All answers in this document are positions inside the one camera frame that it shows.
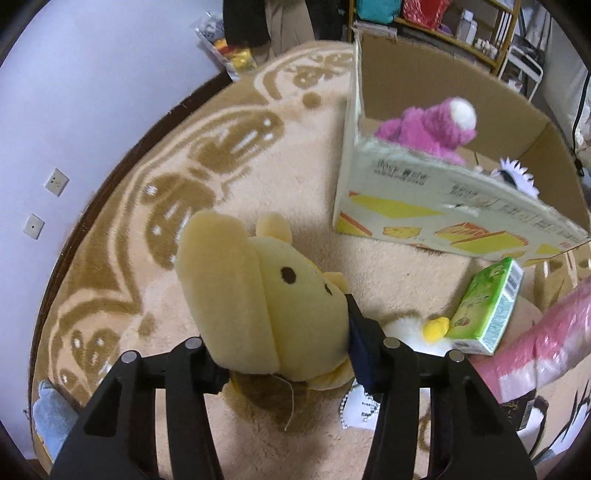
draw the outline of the yellow teddy bear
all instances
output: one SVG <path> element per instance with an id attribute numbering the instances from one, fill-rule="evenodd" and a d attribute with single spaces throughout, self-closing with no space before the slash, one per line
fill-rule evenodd
<path id="1" fill-rule="evenodd" d="M 341 273 L 322 273 L 291 240 L 277 213 L 261 217 L 249 236 L 239 220 L 202 210 L 181 233 L 178 279 L 218 365 L 336 388 L 353 377 L 348 285 Z"/>

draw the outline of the spiky white plush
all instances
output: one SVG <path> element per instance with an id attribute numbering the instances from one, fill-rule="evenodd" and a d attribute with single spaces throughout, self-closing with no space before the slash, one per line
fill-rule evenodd
<path id="1" fill-rule="evenodd" d="M 535 199 L 538 198 L 540 191 L 534 187 L 534 177 L 527 172 L 527 168 L 522 167 L 518 160 L 501 160 L 501 168 L 496 168 L 492 171 L 491 177 L 496 178 L 499 181 L 505 181 L 501 174 L 501 171 L 508 173 L 513 181 L 515 187 L 522 193 L 529 195 Z"/>

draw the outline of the white tag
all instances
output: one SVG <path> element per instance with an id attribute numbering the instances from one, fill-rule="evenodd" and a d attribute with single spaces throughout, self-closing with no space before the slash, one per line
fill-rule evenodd
<path id="1" fill-rule="evenodd" d="M 363 385 L 354 380 L 351 390 L 340 403 L 340 424 L 344 429 L 375 430 L 378 421 L 379 403 L 363 389 Z"/>

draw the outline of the white bottle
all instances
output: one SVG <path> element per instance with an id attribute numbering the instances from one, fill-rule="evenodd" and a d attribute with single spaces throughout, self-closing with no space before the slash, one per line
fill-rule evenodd
<path id="1" fill-rule="evenodd" d="M 474 14 L 469 10 L 464 9 L 462 12 L 462 18 L 457 25 L 456 30 L 456 38 L 461 41 L 466 41 L 468 38 L 468 34 L 470 33 L 470 29 L 472 27 L 472 20 L 474 19 Z"/>
<path id="2" fill-rule="evenodd" d="M 478 24 L 476 20 L 472 20 L 470 23 L 470 30 L 468 32 L 468 36 L 466 37 L 466 43 L 472 45 L 474 43 L 474 38 L 476 37 L 476 29 L 478 28 Z"/>

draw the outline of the stuffed animal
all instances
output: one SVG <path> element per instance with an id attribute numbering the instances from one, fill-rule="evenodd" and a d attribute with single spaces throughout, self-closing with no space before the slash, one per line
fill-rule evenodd
<path id="1" fill-rule="evenodd" d="M 249 236 L 233 217 L 197 212 L 181 233 L 175 268 L 218 365 L 305 381 L 315 390 L 353 378 L 348 284 L 291 246 L 281 215 L 261 217 Z"/>
<path id="2" fill-rule="evenodd" d="M 417 353 L 445 356 L 454 348 L 454 340 L 445 337 L 450 327 L 447 317 L 423 320 L 418 317 L 404 317 L 387 323 L 383 330 L 386 336 L 406 343 Z"/>
<path id="3" fill-rule="evenodd" d="M 501 159 L 501 167 L 494 169 L 491 177 L 535 199 L 540 194 L 540 191 L 534 187 L 534 176 L 527 173 L 527 168 L 522 167 L 518 160 Z"/>
<path id="4" fill-rule="evenodd" d="M 463 98 L 449 98 L 426 110 L 411 107 L 402 117 L 383 122 L 375 136 L 420 150 L 455 165 L 465 165 L 456 153 L 476 136 L 476 112 Z"/>

